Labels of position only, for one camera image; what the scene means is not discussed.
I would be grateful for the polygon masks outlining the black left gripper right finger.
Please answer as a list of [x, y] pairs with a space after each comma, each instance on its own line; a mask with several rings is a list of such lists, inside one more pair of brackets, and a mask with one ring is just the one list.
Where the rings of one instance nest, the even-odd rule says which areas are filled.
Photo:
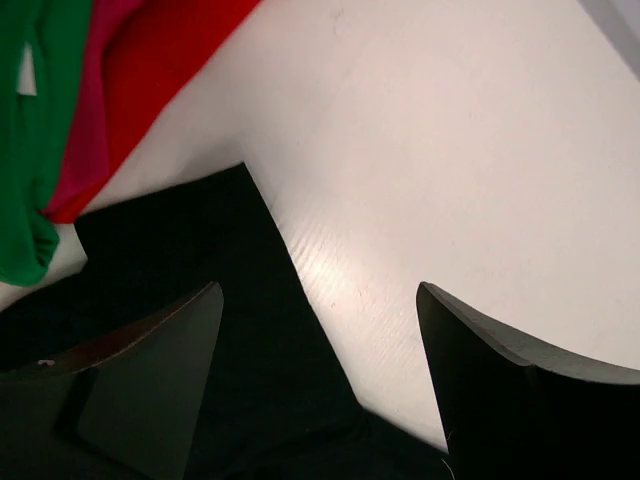
[[638, 478], [638, 371], [538, 339], [431, 283], [416, 307], [456, 478]]

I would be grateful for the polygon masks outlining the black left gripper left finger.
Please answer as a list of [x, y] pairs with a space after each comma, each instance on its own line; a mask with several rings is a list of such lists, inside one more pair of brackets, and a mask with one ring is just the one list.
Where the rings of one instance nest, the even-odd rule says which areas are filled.
[[183, 478], [222, 310], [222, 290], [209, 283], [2, 373], [2, 478]]

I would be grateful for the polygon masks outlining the black t shirt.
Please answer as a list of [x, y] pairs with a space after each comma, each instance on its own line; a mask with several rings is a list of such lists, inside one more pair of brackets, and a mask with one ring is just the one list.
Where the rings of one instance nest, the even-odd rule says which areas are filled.
[[80, 217], [77, 274], [1, 315], [1, 375], [216, 283], [223, 310], [181, 479], [447, 479], [355, 398], [246, 167]]

